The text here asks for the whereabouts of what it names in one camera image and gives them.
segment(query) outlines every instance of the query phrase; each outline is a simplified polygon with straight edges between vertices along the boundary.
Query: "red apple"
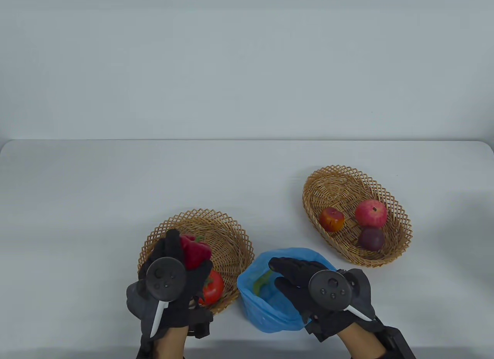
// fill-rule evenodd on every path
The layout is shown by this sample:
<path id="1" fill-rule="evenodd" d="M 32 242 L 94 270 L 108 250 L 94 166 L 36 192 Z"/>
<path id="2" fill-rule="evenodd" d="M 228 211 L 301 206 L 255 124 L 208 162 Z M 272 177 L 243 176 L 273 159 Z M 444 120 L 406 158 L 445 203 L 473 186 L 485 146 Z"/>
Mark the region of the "red apple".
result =
<path id="1" fill-rule="evenodd" d="M 319 216 L 319 223 L 326 232 L 338 232 L 345 225 L 345 216 L 334 207 L 327 207 Z"/>
<path id="2" fill-rule="evenodd" d="M 362 227 L 382 228 L 388 220 L 388 209 L 378 200 L 365 200 L 357 206 L 355 219 Z"/>
<path id="3" fill-rule="evenodd" d="M 378 228 L 364 228 L 359 237 L 359 246 L 377 253 L 384 246 L 384 233 Z"/>

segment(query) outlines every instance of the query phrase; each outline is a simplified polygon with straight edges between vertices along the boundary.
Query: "white wall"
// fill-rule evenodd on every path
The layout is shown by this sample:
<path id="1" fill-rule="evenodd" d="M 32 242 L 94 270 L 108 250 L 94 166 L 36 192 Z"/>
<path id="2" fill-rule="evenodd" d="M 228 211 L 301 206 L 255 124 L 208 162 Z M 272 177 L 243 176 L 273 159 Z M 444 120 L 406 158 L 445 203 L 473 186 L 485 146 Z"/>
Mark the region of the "white wall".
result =
<path id="1" fill-rule="evenodd" d="M 494 0 L 0 0 L 16 138 L 494 142 Z"/>

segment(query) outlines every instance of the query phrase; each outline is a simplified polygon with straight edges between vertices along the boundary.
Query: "wicker basket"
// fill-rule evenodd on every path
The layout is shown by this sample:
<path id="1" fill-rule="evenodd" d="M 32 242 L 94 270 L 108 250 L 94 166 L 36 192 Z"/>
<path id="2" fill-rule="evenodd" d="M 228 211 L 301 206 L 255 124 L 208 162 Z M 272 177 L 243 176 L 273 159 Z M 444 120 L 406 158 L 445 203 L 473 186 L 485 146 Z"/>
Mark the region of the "wicker basket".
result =
<path id="1" fill-rule="evenodd" d="M 357 246 L 362 228 L 355 220 L 355 209 L 366 199 L 379 200 L 388 208 L 388 221 L 382 229 L 384 247 L 377 253 Z M 305 182 L 303 202 L 321 236 L 353 264 L 380 267 L 396 260 L 410 245 L 411 224 L 402 206 L 385 188 L 357 169 L 332 165 L 313 172 Z M 319 215 L 327 207 L 334 207 L 345 215 L 341 231 L 328 233 L 319 224 Z"/>
<path id="2" fill-rule="evenodd" d="M 173 228 L 192 236 L 204 236 L 205 242 L 210 245 L 214 269 L 223 277 L 225 289 L 220 300 L 208 308 L 214 314 L 219 313 L 239 296 L 237 277 L 254 260 L 249 236 L 239 223 L 219 211 L 199 209 L 181 212 L 160 224 L 147 237 L 139 256 L 138 269 L 151 254 L 154 244 L 165 236 L 168 229 Z"/>

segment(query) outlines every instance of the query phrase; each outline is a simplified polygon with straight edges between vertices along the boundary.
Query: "tabletop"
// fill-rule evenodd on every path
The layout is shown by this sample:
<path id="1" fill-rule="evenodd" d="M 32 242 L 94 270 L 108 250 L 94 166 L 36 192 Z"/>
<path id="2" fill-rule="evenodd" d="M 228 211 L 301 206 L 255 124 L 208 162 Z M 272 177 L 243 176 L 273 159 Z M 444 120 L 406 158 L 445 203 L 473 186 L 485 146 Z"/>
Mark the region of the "tabletop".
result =
<path id="1" fill-rule="evenodd" d="M 494 155 L 487 144 L 227 140 L 6 144 L 0 354 L 136 348 L 139 323 L 127 311 L 125 288 L 136 280 L 140 248 L 160 222 L 189 209 L 228 213 L 256 255 L 307 247 L 338 268 L 351 267 L 302 206 L 307 176 L 326 165 L 372 176 L 411 219 L 406 253 L 364 268 L 381 320 L 413 348 L 487 357 L 494 348 Z M 208 338 L 190 339 L 187 348 L 242 341 L 301 350 L 314 340 L 304 331 L 257 331 L 238 301 L 215 317 Z"/>

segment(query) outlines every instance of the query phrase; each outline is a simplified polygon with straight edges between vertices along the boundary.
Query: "red tomato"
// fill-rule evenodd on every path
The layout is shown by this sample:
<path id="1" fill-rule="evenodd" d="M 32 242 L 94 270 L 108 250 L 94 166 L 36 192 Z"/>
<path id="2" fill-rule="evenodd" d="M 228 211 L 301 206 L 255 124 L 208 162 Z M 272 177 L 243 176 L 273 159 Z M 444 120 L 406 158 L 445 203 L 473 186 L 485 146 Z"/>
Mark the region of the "red tomato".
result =
<path id="1" fill-rule="evenodd" d="M 214 304 L 220 299 L 224 288 L 225 283 L 223 282 L 221 274 L 215 270 L 212 270 L 210 276 L 204 284 L 203 293 L 205 301 L 203 301 L 203 299 L 199 299 L 199 302 L 203 305 Z"/>

